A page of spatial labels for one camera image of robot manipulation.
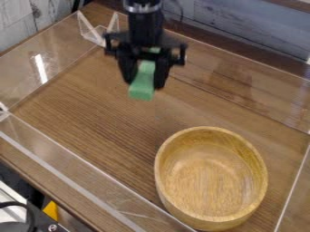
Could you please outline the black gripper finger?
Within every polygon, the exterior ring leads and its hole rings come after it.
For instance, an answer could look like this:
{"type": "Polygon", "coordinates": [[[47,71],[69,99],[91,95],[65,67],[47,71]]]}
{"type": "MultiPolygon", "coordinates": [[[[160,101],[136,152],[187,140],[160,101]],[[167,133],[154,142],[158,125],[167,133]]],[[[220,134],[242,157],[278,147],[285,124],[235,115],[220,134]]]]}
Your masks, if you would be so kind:
{"type": "Polygon", "coordinates": [[[118,64],[123,75],[123,80],[131,84],[138,72],[136,58],[130,53],[118,53],[118,64]]]}
{"type": "Polygon", "coordinates": [[[155,64],[155,73],[154,73],[154,87],[156,90],[162,89],[166,84],[166,79],[168,77],[170,64],[166,58],[160,58],[155,64]]]}

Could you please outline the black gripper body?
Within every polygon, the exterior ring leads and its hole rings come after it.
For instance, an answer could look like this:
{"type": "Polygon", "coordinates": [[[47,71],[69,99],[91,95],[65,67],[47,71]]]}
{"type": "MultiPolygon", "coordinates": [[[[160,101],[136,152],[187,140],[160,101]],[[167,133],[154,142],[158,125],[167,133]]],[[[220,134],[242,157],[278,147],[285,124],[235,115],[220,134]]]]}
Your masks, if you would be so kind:
{"type": "Polygon", "coordinates": [[[106,54],[120,58],[128,55],[138,60],[168,60],[171,65],[186,64],[187,44],[170,36],[163,30],[163,13],[132,13],[128,16],[128,29],[106,33],[106,54]]]}

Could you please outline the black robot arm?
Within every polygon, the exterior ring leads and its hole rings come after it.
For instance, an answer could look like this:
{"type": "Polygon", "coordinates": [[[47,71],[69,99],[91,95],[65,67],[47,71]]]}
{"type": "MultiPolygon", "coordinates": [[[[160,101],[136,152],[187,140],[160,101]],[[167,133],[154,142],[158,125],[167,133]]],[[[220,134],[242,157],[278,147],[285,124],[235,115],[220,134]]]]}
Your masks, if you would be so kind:
{"type": "Polygon", "coordinates": [[[171,68],[186,65],[187,55],[187,44],[164,32],[162,5],[163,0],[123,0],[128,29],[103,35],[104,53],[116,58],[127,84],[138,74],[138,62],[155,62],[156,90],[164,87],[171,68]]]}

